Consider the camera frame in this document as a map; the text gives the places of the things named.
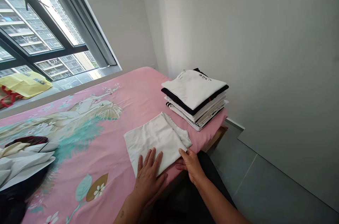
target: gray floor tile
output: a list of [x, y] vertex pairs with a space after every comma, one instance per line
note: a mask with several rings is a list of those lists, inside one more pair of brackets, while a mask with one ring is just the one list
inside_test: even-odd
[[226, 126], [227, 132], [210, 157], [228, 192], [233, 196], [256, 153], [237, 139], [240, 130], [228, 123]]
[[339, 223], [339, 214], [257, 156], [233, 197], [252, 223]]

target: yellow bag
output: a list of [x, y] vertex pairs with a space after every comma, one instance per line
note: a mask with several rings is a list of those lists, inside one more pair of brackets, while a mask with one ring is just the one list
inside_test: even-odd
[[8, 95], [28, 99], [48, 90], [52, 84], [39, 73], [29, 71], [0, 78], [0, 87]]

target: pink bedsheet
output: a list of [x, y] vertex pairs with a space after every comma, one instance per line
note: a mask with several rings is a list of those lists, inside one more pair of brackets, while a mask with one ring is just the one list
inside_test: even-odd
[[[60, 144], [23, 223], [112, 223], [135, 183], [124, 134], [162, 111], [188, 131], [191, 149], [198, 152], [225, 120], [226, 111], [197, 132], [165, 105], [160, 89], [167, 80], [144, 67], [0, 120], [0, 146], [27, 135], [44, 135]], [[164, 186], [179, 173], [175, 167], [165, 172]]]

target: white clothing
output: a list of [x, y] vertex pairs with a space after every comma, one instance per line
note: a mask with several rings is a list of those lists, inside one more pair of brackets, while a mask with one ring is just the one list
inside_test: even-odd
[[59, 147], [59, 144], [47, 142], [43, 144], [28, 146], [24, 149], [26, 152], [51, 152]]
[[180, 107], [175, 101], [173, 101], [170, 97], [165, 96], [165, 100], [173, 104], [177, 109], [179, 109], [187, 118], [189, 118], [192, 122], [196, 122], [201, 118], [204, 114], [206, 114], [211, 109], [216, 108], [218, 105], [221, 105], [221, 103], [226, 99], [226, 93], [222, 92], [219, 94], [214, 100], [207, 103], [201, 110], [198, 111], [194, 116], [187, 113], [182, 107]]
[[192, 145], [187, 131], [180, 129], [164, 112], [143, 126], [126, 132], [124, 138], [135, 177], [138, 173], [139, 155], [144, 160], [149, 149], [155, 147], [156, 156], [163, 152], [158, 176], [180, 157], [179, 148], [187, 151]]
[[226, 83], [208, 78], [197, 71], [183, 70], [175, 80], [166, 81], [161, 85], [194, 110]]
[[0, 191], [28, 179], [52, 163], [55, 157], [52, 156], [54, 152], [51, 150], [58, 146], [59, 144], [50, 142], [28, 146], [24, 150], [0, 158]]
[[29, 145], [30, 144], [27, 143], [16, 142], [8, 147], [2, 149], [0, 148], [0, 158], [11, 155], [13, 153], [17, 153], [20, 150], [24, 149], [25, 147], [28, 147]]
[[175, 113], [177, 113], [179, 116], [181, 116], [183, 119], [186, 120], [186, 122], [188, 122], [196, 131], [201, 131], [204, 126], [207, 124], [207, 122], [211, 119], [213, 119], [213, 116], [220, 110], [222, 109], [224, 106], [226, 105], [226, 103], [221, 104], [219, 107], [217, 107], [216, 109], [214, 109], [212, 112], [209, 112], [208, 116], [205, 117], [204, 120], [202, 120], [199, 123], [195, 123], [193, 121], [191, 121], [187, 116], [185, 116], [185, 114], [183, 114], [183, 112], [181, 112], [176, 106], [174, 106], [173, 104], [169, 104], [168, 107], [174, 111]]

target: high-rise building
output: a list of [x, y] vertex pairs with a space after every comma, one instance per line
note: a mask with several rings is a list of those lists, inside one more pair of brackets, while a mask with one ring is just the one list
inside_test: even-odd
[[[48, 4], [45, 4], [48, 7], [48, 12], [71, 43], [73, 45], [83, 44], [83, 39], [59, 1], [42, 1]], [[62, 48], [59, 41], [30, 8], [29, 4], [26, 4], [25, 0], [0, 0], [0, 28], [30, 55]], [[10, 58], [12, 56], [0, 47], [0, 60]], [[95, 59], [90, 51], [37, 62], [36, 65], [53, 80], [97, 68]], [[27, 70], [30, 70], [27, 66], [4, 70], [0, 72], [0, 77]]]

